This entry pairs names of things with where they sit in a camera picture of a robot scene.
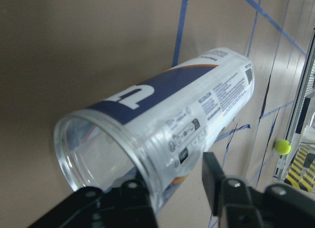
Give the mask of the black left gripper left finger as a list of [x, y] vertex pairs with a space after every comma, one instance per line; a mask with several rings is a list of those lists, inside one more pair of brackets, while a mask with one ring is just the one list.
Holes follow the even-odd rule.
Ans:
[[146, 186], [127, 180], [104, 192], [83, 187], [30, 225], [32, 228], [156, 228]]

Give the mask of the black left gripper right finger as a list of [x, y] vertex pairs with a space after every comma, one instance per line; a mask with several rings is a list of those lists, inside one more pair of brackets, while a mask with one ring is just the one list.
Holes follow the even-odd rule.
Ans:
[[220, 228], [261, 227], [249, 186], [242, 179], [226, 176], [212, 152], [202, 156], [202, 183]]

